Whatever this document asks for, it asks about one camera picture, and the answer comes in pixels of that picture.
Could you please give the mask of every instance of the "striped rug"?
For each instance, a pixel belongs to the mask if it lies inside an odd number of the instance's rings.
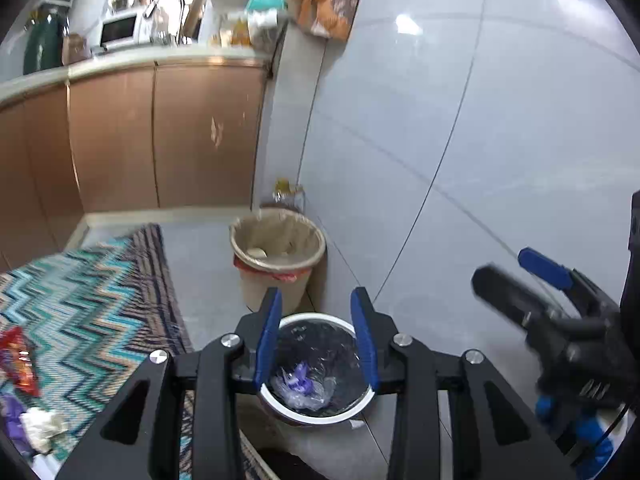
[[[0,392],[63,414],[70,430],[53,442],[61,462],[149,352],[193,349],[155,224],[0,274],[0,333],[16,324],[35,345],[40,397],[14,390],[1,371]],[[180,480],[190,477],[192,413],[188,397]],[[242,445],[247,479],[269,478],[247,444]]]

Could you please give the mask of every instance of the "crumpled paper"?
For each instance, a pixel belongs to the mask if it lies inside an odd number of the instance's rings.
[[[55,410],[46,412],[40,408],[29,408],[20,416],[20,422],[31,447],[40,453],[51,451],[50,440],[69,429],[65,419]]]

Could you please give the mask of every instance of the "kitchen cabinet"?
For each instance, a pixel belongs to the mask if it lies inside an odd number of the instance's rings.
[[[23,103],[0,111],[0,251],[15,269],[56,252],[33,179]]]
[[[8,270],[11,270],[9,267],[9,264],[7,263],[7,260],[4,257],[4,254],[0,252],[0,272],[7,272]]]
[[[85,212],[158,207],[153,83],[153,67],[71,83],[69,136]]]
[[[66,86],[27,97],[24,132],[36,190],[62,251],[84,214],[69,145]]]
[[[158,67],[154,154],[160,207],[249,206],[266,73]]]

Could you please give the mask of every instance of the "red snack package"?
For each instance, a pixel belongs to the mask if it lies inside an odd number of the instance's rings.
[[[37,396],[38,380],[33,366],[33,351],[19,326],[0,335],[0,368],[20,390]]]

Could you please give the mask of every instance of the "small trash can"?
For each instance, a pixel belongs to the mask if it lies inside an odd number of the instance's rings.
[[[295,311],[326,249],[322,231],[304,215],[279,208],[239,218],[229,231],[246,306],[257,312],[267,288],[277,286],[283,316]]]
[[[374,393],[360,369],[353,326],[316,312],[283,318],[260,396],[297,426],[326,426],[358,415]]]

